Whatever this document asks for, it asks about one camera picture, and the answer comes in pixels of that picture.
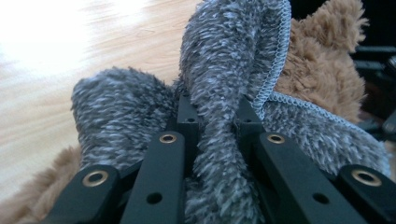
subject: wooden floor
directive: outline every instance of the wooden floor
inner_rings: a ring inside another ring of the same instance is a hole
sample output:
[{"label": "wooden floor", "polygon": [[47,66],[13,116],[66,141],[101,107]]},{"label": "wooden floor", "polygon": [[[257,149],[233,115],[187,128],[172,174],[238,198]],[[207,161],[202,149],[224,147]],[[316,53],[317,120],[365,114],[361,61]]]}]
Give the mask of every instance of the wooden floor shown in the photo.
[{"label": "wooden floor", "polygon": [[0,1],[0,202],[78,144],[70,96],[132,66],[171,83],[201,0]]}]

